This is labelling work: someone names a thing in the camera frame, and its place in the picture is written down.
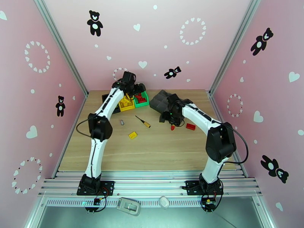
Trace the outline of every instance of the yellow lego brick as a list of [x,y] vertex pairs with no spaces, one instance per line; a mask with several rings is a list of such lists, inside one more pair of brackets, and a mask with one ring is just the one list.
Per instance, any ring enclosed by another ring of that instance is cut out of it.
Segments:
[[130,139],[134,139],[136,137],[137,137],[137,133],[135,133],[135,132],[132,132],[132,133],[129,134]]

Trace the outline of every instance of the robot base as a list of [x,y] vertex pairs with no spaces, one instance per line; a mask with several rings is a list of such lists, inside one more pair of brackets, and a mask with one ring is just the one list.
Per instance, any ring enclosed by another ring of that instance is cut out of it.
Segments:
[[92,196],[99,194],[103,196],[105,193],[108,193],[108,196],[112,196],[115,181],[100,181],[100,177],[101,175],[99,175],[97,178],[92,179],[88,177],[86,174],[84,174],[80,180],[77,189],[77,195]]
[[199,175],[199,180],[187,180],[185,181],[186,187],[183,189],[187,190],[187,195],[223,195],[223,187],[218,179],[213,183],[207,183],[202,174]]

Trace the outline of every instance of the white heart decal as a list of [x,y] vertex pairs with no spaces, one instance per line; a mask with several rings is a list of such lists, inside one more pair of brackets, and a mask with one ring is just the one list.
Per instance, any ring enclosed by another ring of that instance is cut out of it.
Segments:
[[277,202],[277,203],[275,204],[275,207],[278,208],[280,211],[283,211],[283,207],[282,207],[282,205],[281,205],[280,202]]
[[138,65],[142,68],[142,69],[144,69],[146,66],[147,66],[147,61],[139,61],[138,62]]
[[35,138],[35,137],[37,137],[37,128],[36,128],[36,126],[34,126],[34,125],[32,125],[31,127],[30,127],[30,131],[28,131],[27,133],[26,133],[26,137],[28,138],[28,139],[31,139],[31,138]]
[[7,17],[3,11],[0,11],[0,19],[7,20]]
[[262,123],[264,121],[264,118],[261,116],[259,111],[255,111],[253,121],[258,123]]
[[136,24],[136,25],[133,25],[133,28],[139,32],[140,30],[140,24]]
[[300,78],[300,74],[299,73],[295,73],[293,71],[289,72],[289,82],[293,82],[296,81]]

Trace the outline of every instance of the wooden tabletop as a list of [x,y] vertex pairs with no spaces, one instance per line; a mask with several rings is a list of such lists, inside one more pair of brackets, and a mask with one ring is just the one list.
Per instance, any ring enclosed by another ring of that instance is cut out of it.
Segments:
[[[151,100],[159,90],[147,90]],[[176,93],[181,99],[190,99],[198,108],[216,118],[204,90],[167,90]],[[87,119],[102,104],[101,96],[109,91],[90,91],[78,123]],[[150,128],[135,117],[147,121]],[[205,150],[206,135],[196,127],[189,130],[185,126],[171,131],[169,122],[159,122],[160,113],[149,106],[113,114],[110,123],[113,127],[102,159],[103,171],[162,171],[162,170],[203,170],[208,155]],[[192,122],[185,119],[185,124]],[[85,122],[78,129],[89,135]],[[129,134],[135,131],[138,136],[131,140]],[[91,139],[74,130],[59,170],[85,171],[90,155]],[[235,169],[227,163],[223,169]]]

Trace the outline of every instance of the red small part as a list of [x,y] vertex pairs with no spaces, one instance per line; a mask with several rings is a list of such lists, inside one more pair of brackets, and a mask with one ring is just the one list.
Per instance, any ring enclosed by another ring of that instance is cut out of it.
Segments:
[[191,129],[191,130],[195,130],[195,125],[189,124],[187,123],[186,128]]

